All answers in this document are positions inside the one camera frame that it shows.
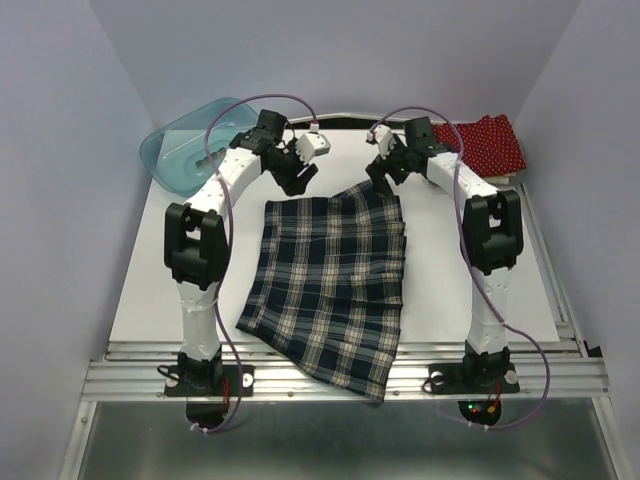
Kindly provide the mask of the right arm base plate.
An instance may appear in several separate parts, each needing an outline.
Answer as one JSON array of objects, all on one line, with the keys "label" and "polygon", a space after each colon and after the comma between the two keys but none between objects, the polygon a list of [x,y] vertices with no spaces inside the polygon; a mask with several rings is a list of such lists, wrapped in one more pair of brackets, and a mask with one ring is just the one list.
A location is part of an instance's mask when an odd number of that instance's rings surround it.
[{"label": "right arm base plate", "polygon": [[428,374],[421,388],[432,395],[515,394],[520,384],[513,364],[507,368],[481,371],[465,369],[461,363],[435,363],[427,366]]}]

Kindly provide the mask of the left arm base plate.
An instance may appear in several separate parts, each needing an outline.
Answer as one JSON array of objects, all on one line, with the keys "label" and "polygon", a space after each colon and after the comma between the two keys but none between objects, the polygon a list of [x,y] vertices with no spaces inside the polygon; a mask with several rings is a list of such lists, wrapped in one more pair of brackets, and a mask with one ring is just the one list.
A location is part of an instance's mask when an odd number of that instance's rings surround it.
[{"label": "left arm base plate", "polygon": [[221,372],[216,373],[213,379],[185,373],[178,365],[160,365],[157,370],[165,380],[163,395],[169,398],[253,395],[254,365],[242,366],[241,379],[236,364],[223,364]]}]

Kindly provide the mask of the red polka dot skirt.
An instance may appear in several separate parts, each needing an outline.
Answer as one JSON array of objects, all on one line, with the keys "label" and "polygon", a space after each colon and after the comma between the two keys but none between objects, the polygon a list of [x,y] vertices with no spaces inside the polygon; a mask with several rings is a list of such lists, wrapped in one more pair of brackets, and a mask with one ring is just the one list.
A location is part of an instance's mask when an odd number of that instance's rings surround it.
[{"label": "red polka dot skirt", "polygon": [[509,118],[486,115],[476,122],[455,123],[464,143],[463,162],[483,178],[512,176],[527,168]]}]

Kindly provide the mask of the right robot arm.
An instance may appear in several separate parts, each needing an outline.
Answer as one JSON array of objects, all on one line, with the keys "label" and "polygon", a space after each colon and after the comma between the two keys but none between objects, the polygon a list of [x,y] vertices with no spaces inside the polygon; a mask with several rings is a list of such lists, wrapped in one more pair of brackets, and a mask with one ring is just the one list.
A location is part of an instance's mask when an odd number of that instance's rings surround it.
[{"label": "right robot arm", "polygon": [[366,172],[385,195],[391,195],[392,184],[416,173],[453,199],[461,254],[472,281],[464,356],[430,366],[423,387],[434,395],[483,394],[493,388],[516,392],[506,306],[511,274],[524,248],[519,194],[482,179],[464,164],[462,148],[439,143],[429,117],[408,120],[403,129],[398,135],[382,122],[370,128],[366,141],[378,154]]}]

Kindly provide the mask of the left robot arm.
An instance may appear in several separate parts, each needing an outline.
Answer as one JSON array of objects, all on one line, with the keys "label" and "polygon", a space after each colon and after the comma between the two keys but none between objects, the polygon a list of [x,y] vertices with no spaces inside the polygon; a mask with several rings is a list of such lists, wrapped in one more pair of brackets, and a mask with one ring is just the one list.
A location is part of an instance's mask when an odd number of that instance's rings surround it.
[{"label": "left robot arm", "polygon": [[277,112],[260,111],[255,127],[238,133],[223,155],[213,157],[212,177],[184,203],[172,203],[165,211],[164,263],[180,296],[183,331],[176,364],[158,369],[169,397],[222,392],[217,306],[240,196],[264,172],[286,195],[303,194],[318,171],[314,158],[330,150],[318,122],[290,140],[284,138],[287,123]]}]

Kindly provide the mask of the navy plaid skirt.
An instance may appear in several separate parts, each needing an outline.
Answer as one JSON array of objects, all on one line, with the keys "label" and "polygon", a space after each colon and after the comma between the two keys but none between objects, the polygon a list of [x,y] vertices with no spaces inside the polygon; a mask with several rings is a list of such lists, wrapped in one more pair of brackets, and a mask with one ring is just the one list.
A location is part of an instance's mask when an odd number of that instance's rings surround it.
[{"label": "navy plaid skirt", "polygon": [[366,180],[331,197],[269,201],[263,220],[237,329],[314,380],[383,401],[404,305],[399,197]]}]

